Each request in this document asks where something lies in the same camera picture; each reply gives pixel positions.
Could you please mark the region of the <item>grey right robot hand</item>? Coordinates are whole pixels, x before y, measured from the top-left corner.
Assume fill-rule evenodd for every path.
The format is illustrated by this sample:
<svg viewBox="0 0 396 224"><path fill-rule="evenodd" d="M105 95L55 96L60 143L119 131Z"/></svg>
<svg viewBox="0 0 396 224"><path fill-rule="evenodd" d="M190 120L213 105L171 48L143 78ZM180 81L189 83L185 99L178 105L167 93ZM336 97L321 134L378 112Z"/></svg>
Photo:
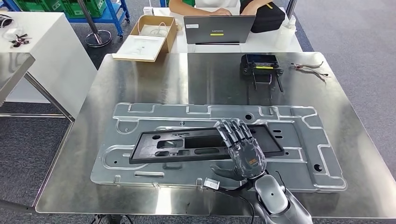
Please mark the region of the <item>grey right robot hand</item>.
<svg viewBox="0 0 396 224"><path fill-rule="evenodd" d="M233 161L232 169L212 164L218 176L235 181L254 179L265 172L266 158L248 126L239 119L222 119L215 124Z"/></svg>

